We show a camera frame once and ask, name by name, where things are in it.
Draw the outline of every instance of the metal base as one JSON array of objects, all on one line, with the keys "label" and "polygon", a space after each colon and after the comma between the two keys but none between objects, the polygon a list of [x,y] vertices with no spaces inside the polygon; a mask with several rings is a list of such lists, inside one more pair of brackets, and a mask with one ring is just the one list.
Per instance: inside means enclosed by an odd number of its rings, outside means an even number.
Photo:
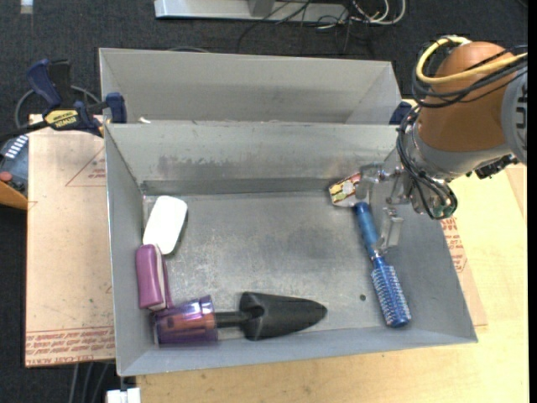
[{"label": "metal base", "polygon": [[[273,15],[254,17],[250,13],[248,0],[155,0],[154,9],[156,18],[212,18],[212,19],[242,19],[281,21],[296,13],[304,3],[274,3]],[[335,19],[343,19],[347,16],[347,10],[341,4],[334,3],[311,3],[305,10],[300,12],[289,21],[316,23],[321,18],[325,24],[334,23]]]}]

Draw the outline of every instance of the black carpet floor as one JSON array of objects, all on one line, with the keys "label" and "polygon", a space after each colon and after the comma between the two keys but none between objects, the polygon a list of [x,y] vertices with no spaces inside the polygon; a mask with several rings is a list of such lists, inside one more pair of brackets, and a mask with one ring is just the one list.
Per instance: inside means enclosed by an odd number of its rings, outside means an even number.
[{"label": "black carpet floor", "polygon": [[[236,53],[252,23],[157,20],[154,0],[34,0],[34,14],[20,0],[0,0],[0,133],[14,129],[13,110],[29,89],[26,69],[43,58],[67,58],[73,83],[99,93],[100,47],[158,49],[201,47]],[[410,73],[420,46],[442,34],[509,47],[528,42],[528,9],[517,0],[408,0],[404,19],[390,27],[358,26],[344,48],[344,32],[319,33],[298,24],[260,23],[238,52],[393,62],[399,88],[410,94]],[[0,403],[67,402],[72,366],[23,366],[25,213],[0,207]],[[101,366],[94,368],[98,373]],[[83,377],[87,366],[81,367]],[[109,369],[104,387],[117,381]]]}]

